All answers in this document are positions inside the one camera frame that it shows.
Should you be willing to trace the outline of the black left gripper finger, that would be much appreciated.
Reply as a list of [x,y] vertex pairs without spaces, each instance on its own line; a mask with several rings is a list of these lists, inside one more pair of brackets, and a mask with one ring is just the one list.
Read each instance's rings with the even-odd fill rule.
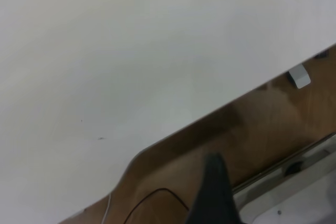
[[219,153],[205,158],[203,180],[186,223],[242,223],[225,162]]

